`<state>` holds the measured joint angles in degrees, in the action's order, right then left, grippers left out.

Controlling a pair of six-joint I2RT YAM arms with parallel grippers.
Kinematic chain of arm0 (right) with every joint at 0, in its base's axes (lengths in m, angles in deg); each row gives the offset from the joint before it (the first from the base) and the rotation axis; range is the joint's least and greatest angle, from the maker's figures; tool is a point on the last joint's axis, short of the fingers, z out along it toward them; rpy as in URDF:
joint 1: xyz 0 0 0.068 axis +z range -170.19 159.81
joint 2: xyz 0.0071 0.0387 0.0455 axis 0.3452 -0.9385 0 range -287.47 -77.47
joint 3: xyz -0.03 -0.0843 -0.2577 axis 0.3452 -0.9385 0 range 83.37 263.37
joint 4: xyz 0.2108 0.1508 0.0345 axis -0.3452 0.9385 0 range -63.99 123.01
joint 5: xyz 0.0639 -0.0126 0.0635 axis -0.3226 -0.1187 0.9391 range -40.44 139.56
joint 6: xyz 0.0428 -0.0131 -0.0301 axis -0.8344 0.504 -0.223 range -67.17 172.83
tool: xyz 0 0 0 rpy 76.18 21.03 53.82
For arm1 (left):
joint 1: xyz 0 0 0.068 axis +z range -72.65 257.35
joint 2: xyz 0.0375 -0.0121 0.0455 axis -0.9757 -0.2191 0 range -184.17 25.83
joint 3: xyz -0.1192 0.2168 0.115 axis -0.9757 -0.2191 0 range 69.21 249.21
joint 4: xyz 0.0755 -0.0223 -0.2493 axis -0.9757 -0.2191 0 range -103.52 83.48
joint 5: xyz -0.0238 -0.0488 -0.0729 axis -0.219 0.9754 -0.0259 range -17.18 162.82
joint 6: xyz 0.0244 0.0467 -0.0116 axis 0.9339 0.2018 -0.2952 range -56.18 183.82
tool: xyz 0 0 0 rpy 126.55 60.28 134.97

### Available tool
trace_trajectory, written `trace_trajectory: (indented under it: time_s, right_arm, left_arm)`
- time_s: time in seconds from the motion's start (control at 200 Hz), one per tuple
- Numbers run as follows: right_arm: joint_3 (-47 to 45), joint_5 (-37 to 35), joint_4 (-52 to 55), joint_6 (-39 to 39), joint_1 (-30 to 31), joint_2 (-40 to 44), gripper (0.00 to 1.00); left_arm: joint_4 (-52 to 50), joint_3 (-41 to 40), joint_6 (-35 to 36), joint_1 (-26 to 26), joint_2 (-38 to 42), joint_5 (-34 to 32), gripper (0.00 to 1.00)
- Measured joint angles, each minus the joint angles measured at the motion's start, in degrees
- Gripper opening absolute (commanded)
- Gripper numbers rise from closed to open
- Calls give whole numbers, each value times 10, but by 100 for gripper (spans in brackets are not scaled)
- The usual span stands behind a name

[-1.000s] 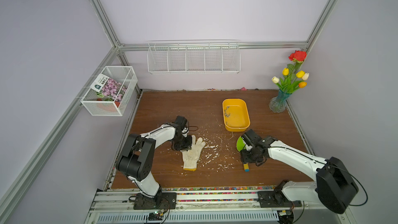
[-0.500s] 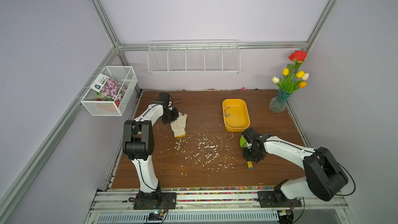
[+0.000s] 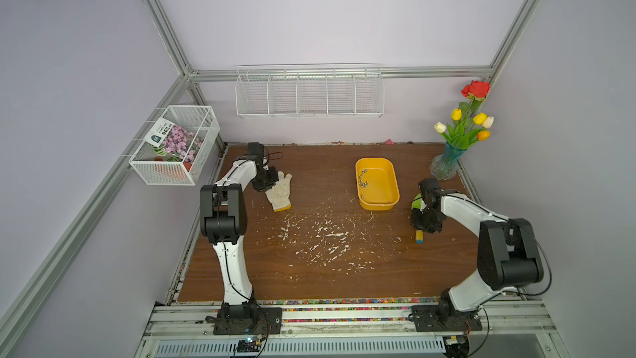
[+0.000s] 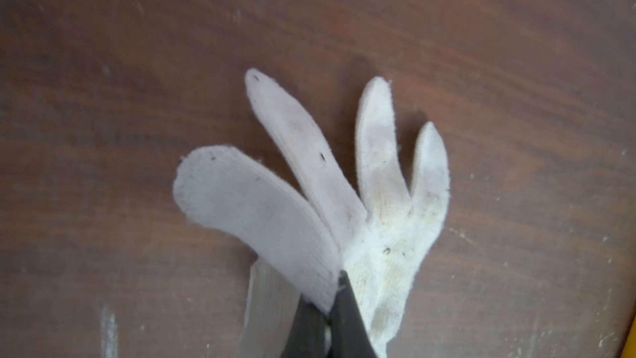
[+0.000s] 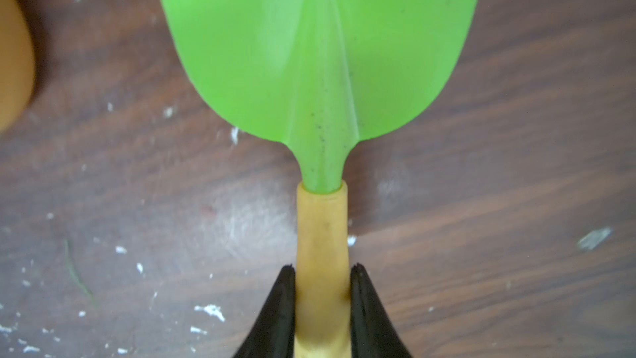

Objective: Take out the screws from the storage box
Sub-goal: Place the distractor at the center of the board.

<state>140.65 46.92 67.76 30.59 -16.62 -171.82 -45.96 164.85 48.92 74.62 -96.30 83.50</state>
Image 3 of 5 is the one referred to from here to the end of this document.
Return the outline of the white cotton work glove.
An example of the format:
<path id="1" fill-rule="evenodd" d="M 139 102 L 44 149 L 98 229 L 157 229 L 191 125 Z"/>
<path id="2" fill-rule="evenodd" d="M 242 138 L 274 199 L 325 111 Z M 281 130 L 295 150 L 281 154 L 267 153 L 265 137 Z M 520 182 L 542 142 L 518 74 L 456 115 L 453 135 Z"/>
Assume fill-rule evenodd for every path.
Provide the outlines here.
<path id="1" fill-rule="evenodd" d="M 266 191 L 266 197 L 275 212 L 288 210 L 292 206 L 290 201 L 291 180 L 291 173 L 285 174 L 278 171 L 278 181 Z"/>

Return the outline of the green yellow toy trowel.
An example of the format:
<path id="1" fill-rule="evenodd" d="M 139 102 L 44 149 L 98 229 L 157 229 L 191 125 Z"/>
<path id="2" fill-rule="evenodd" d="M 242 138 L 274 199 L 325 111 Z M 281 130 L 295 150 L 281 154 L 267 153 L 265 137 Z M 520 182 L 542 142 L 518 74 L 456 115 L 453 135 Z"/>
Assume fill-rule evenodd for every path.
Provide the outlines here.
<path id="1" fill-rule="evenodd" d="M 424 228 L 422 220 L 422 196 L 417 194 L 411 205 L 411 225 L 415 229 L 415 240 L 417 244 L 424 242 Z"/>

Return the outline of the yellow plastic storage box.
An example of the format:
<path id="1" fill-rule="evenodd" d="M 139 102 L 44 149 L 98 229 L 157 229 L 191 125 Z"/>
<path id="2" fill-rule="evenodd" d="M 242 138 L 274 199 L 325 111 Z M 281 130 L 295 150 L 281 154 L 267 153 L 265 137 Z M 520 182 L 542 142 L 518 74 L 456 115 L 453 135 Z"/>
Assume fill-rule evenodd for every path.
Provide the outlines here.
<path id="1" fill-rule="evenodd" d="M 358 174 L 367 169 L 366 188 L 358 185 Z M 364 210 L 384 211 L 393 209 L 400 200 L 398 181 L 393 164 L 383 157 L 363 157 L 355 164 L 357 195 Z"/>

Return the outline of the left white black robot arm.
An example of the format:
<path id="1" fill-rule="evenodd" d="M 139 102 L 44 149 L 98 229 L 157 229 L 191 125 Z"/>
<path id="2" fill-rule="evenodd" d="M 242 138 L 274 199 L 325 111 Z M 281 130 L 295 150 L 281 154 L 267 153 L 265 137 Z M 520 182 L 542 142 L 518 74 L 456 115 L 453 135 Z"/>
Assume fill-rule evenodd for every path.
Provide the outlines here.
<path id="1" fill-rule="evenodd" d="M 253 298 L 244 256 L 248 214 L 244 190 L 252 186 L 266 192 L 278 182 L 274 167 L 268 167 L 263 144 L 250 143 L 245 155 L 235 160 L 223 177 L 200 189 L 200 232 L 217 253 L 224 282 L 223 302 L 246 304 Z"/>

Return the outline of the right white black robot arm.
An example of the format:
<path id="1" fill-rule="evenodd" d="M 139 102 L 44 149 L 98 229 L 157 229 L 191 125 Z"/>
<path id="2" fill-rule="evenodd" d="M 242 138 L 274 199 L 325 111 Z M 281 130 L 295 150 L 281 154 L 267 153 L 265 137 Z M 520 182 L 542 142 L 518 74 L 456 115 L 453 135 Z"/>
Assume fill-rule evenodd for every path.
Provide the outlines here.
<path id="1" fill-rule="evenodd" d="M 417 231 L 440 232 L 451 218 L 478 238 L 476 270 L 442 293 L 440 315 L 473 313 L 501 293 L 518 293 L 543 280 L 542 249 L 529 221 L 497 214 L 460 192 L 442 188 L 435 178 L 420 181 L 418 188 L 411 214 Z"/>

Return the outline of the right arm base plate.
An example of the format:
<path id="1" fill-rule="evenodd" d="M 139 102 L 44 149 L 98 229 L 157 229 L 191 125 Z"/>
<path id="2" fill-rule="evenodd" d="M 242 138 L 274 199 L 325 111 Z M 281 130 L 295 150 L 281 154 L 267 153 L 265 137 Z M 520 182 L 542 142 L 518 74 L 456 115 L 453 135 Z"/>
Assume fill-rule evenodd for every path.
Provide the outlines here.
<path id="1" fill-rule="evenodd" d="M 469 333 L 483 330 L 476 312 L 457 312 L 438 305 L 412 306 L 407 319 L 414 324 L 417 332 Z"/>

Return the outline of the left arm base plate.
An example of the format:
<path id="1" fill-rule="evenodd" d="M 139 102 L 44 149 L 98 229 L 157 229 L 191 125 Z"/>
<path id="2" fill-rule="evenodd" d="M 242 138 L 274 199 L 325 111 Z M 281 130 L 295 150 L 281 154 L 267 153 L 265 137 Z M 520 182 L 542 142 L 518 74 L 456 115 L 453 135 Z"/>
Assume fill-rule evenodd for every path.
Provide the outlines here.
<path id="1" fill-rule="evenodd" d="M 281 308 L 262 308 L 256 303 L 223 303 L 213 321 L 215 336 L 278 335 L 283 324 Z"/>

